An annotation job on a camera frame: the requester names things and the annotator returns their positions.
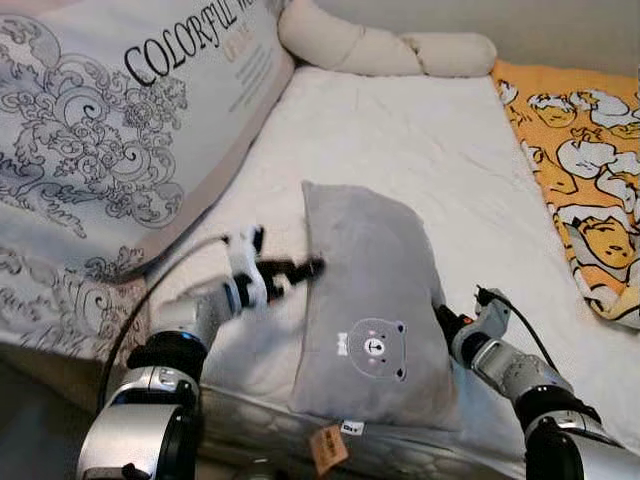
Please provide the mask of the grey bear print pillow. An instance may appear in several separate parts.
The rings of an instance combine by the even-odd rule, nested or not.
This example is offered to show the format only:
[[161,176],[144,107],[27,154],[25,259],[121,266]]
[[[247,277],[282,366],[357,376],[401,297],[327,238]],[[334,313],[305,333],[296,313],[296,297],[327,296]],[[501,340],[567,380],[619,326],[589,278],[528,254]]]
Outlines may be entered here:
[[375,428],[460,429],[458,385],[434,312],[444,294],[410,206],[364,186],[302,184],[307,251],[323,261],[303,305],[288,410],[362,422],[362,460],[385,480],[426,480],[424,460],[375,445]]

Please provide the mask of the white quilted mattress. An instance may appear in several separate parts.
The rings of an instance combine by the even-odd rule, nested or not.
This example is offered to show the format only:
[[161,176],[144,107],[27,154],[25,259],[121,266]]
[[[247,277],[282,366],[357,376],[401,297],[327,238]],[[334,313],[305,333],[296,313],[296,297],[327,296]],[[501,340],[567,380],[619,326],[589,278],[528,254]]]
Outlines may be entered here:
[[[246,159],[180,247],[262,225],[266,256],[305,257],[303,183],[364,186],[420,215],[443,303],[471,311],[477,287],[506,293],[539,333],[573,392],[609,434],[640,449],[640,339],[582,298],[561,237],[488,78],[362,77],[294,72]],[[244,465],[265,456],[315,474],[308,440],[329,424],[288,410],[300,362],[307,284],[221,326],[202,378],[201,456]],[[460,429],[375,428],[435,480],[524,477],[524,433],[512,404],[453,361]],[[337,477],[371,477],[358,435]]]

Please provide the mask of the orange yellow cartoon blanket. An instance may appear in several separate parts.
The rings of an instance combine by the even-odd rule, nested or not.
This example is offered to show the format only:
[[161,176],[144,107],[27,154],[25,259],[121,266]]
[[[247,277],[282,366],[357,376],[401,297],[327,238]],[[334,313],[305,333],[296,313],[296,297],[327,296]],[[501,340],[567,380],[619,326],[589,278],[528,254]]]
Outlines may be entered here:
[[639,329],[639,79],[508,61],[492,78],[586,306]]

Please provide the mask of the white ornament print cushion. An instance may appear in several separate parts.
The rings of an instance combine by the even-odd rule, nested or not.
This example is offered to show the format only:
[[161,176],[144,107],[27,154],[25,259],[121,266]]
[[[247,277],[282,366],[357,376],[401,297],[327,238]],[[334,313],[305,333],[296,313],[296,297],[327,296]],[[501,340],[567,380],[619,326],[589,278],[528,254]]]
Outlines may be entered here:
[[104,361],[146,280],[102,282],[101,259],[65,268],[0,244],[0,344]]

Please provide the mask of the cream twisted bolster pillow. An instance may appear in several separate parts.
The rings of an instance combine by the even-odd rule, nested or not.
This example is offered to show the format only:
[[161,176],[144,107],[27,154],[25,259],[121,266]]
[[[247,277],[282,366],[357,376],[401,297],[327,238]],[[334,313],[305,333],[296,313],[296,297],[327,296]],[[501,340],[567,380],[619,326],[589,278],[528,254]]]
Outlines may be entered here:
[[480,33],[394,33],[340,19],[314,0],[289,0],[276,27],[297,58],[356,76],[475,78],[497,64],[497,46]]

